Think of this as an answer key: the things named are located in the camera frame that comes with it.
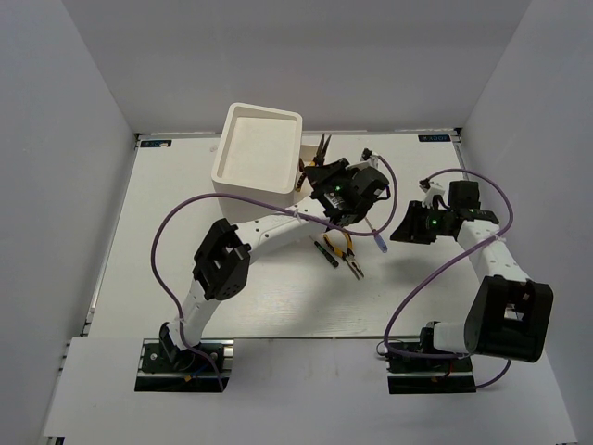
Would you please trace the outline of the blue handled screwdriver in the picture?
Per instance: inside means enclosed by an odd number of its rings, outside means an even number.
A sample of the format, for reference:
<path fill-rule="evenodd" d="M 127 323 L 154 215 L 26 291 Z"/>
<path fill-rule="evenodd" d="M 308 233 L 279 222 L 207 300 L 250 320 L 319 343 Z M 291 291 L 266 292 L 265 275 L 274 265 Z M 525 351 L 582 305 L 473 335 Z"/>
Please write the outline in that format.
<path fill-rule="evenodd" d="M 372 237 L 374 239 L 375 244 L 380 249 L 382 253 L 386 253 L 388 251 L 388 246 L 384 239 L 382 238 L 381 234 L 376 231 L 372 223 L 368 218 L 365 219 L 366 224 L 368 225 L 370 231 L 372 232 Z"/>

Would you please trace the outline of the yellow needle-nose pliers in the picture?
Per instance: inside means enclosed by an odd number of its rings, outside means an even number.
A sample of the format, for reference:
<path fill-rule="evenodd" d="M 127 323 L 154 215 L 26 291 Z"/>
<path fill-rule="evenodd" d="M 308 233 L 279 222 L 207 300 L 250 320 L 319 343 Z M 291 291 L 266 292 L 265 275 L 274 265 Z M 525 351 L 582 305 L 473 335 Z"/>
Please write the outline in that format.
<path fill-rule="evenodd" d="M 328 136 L 325 136 L 325 133 L 322 134 L 320 143 L 318 144 L 318 146 L 314 152 L 314 156 L 312 157 L 312 159 L 309 163 L 309 166 L 321 167 L 324 165 L 326 153 L 327 153 L 331 138 L 332 138 L 332 136 L 330 134 Z M 299 162 L 298 162 L 299 176 L 298 176 L 298 179 L 296 180 L 296 185 L 295 185 L 296 192 L 301 191 L 302 186 L 305 183 L 305 180 L 307 179 L 307 175 L 305 173 L 305 167 L 306 167 L 305 161 L 302 158 L 300 158 Z"/>
<path fill-rule="evenodd" d="M 330 249 L 330 251 L 339 259 L 341 259 L 348 267 L 348 269 L 353 273 L 357 280 L 360 280 L 365 277 L 364 272 L 361 270 L 355 256 L 354 246 L 351 235 L 341 232 L 341 235 L 345 238 L 346 246 L 341 248 L 336 242 L 332 240 L 329 233 L 331 232 L 328 229 L 322 236 L 323 241 Z"/>

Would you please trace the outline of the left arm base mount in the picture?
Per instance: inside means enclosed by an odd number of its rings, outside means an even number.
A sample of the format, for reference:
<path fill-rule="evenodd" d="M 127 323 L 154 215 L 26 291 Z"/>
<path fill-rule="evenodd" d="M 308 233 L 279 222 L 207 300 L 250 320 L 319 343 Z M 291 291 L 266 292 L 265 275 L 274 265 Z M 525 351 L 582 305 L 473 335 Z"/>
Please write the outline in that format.
<path fill-rule="evenodd" d="M 215 362 L 222 386 L 226 388 L 233 365 L 233 341 L 207 339 L 199 348 Z M 145 339 L 134 384 L 135 392 L 221 393 L 219 379 L 211 364 L 191 351 L 184 351 L 173 364 L 156 339 Z"/>

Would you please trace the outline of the white drawer cabinet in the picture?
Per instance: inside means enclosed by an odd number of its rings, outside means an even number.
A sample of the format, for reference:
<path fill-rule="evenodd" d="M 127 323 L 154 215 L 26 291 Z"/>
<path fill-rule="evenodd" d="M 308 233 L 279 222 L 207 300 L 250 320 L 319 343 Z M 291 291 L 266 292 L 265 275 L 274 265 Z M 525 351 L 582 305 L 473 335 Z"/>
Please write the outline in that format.
<path fill-rule="evenodd" d="M 294 111 L 230 105 L 211 171 L 214 191 L 287 208 L 311 193 L 295 191 L 303 120 Z"/>

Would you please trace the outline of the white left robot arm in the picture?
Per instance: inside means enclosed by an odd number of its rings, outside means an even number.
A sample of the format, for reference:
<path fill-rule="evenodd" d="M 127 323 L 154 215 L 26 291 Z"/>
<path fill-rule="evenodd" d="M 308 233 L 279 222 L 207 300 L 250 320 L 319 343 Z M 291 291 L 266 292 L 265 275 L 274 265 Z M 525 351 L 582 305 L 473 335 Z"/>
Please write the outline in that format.
<path fill-rule="evenodd" d="M 355 164 L 340 159 L 308 166 L 311 192 L 292 206 L 266 204 L 267 216 L 236 224 L 225 218 L 214 222 L 194 255 L 187 296 L 173 301 L 177 315 L 159 329 L 164 359 L 177 370 L 190 367 L 196 356 L 210 360 L 199 348 L 205 327 L 223 301 L 243 290 L 249 267 L 258 259 L 329 230 L 353 235 L 350 225 L 360 223 L 375 203 L 395 201 L 396 175 L 378 169 L 386 163 L 371 154 Z"/>

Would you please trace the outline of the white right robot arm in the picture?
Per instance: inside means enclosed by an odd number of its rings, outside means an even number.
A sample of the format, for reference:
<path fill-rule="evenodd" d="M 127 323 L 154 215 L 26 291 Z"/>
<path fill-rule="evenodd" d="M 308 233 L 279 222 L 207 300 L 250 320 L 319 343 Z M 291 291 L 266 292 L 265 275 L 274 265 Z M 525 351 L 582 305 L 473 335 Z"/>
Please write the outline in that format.
<path fill-rule="evenodd" d="M 397 353 L 420 358 L 432 370 L 468 355 L 537 362 L 549 326 L 551 287 L 532 280 L 517 264 L 499 234 L 498 217 L 481 207 L 478 183 L 454 181 L 444 190 L 425 179 L 420 188 L 423 200 L 410 202 L 391 240 L 429 245 L 440 236 L 453 238 L 467 253 L 480 286 L 463 321 L 432 321 L 422 329 L 419 346 Z"/>

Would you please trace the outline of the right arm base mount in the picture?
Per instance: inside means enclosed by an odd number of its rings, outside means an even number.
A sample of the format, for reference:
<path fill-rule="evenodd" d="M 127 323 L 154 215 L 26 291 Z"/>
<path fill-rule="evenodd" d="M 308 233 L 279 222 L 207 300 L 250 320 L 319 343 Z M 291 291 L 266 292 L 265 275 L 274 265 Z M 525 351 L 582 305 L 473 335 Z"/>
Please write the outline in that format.
<path fill-rule="evenodd" d="M 469 358 L 416 359 L 389 352 L 383 342 L 376 347 L 385 360 L 390 395 L 475 393 L 473 365 Z"/>

